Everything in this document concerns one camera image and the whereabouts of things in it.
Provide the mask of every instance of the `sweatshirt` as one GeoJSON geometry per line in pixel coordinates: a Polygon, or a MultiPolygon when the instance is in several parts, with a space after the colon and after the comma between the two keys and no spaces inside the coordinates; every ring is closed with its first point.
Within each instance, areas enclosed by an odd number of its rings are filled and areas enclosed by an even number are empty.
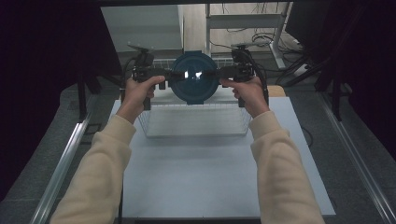
{"type": "MultiPolygon", "coordinates": [[[[260,114],[249,128],[262,224],[324,223],[299,150],[274,112],[260,114]]],[[[82,158],[50,223],[113,223],[135,132],[128,120],[114,115],[94,135],[92,148],[82,158]]]]}

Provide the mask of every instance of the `hand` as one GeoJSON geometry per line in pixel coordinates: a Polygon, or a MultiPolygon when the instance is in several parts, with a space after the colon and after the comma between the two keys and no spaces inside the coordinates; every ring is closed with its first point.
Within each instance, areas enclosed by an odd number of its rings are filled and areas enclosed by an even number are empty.
{"type": "Polygon", "coordinates": [[[222,78],[221,85],[233,88],[233,95],[236,99],[242,97],[245,101],[245,109],[256,118],[260,114],[270,110],[267,102],[265,102],[262,93],[262,83],[258,77],[254,77],[248,82],[234,82],[230,79],[222,78]]]}
{"type": "Polygon", "coordinates": [[[153,86],[165,81],[165,77],[151,77],[149,80],[137,83],[129,78],[126,83],[125,99],[122,102],[117,115],[134,124],[134,120],[143,112],[143,101],[154,97],[153,86]]]}

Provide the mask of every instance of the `black panel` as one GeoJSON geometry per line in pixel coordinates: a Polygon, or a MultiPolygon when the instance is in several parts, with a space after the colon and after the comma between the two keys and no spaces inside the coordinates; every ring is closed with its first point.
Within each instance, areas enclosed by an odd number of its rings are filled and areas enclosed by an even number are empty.
{"type": "MultiPolygon", "coordinates": [[[[120,75],[120,62],[96,4],[9,1],[0,13],[0,200],[48,129],[65,88],[99,72],[120,75]]],[[[98,91],[91,81],[92,91],[98,91]]]]}

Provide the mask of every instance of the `white table surface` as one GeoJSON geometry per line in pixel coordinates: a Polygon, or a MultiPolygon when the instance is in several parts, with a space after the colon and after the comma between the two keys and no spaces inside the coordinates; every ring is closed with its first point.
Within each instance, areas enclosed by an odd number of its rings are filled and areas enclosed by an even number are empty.
{"type": "MultiPolygon", "coordinates": [[[[116,101],[112,115],[120,107],[116,101]]],[[[335,215],[289,97],[270,107],[299,148],[322,215],[335,215]]],[[[138,120],[124,173],[123,216],[259,217],[256,163],[246,136],[147,138],[138,120]]]]}

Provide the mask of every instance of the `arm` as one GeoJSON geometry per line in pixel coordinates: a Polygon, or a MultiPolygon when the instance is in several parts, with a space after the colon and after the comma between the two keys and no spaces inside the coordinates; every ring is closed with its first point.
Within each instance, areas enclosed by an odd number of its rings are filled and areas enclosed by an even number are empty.
{"type": "Polygon", "coordinates": [[[82,158],[50,223],[113,223],[120,204],[123,171],[132,153],[132,124],[143,111],[144,99],[154,96],[151,86],[163,80],[153,77],[140,84],[128,80],[124,102],[93,137],[92,147],[82,158]]]}
{"type": "Polygon", "coordinates": [[[257,163],[262,223],[324,223],[300,153],[270,111],[260,81],[255,77],[247,83],[220,82],[234,88],[235,97],[245,100],[245,108],[253,117],[251,150],[257,163]]]}

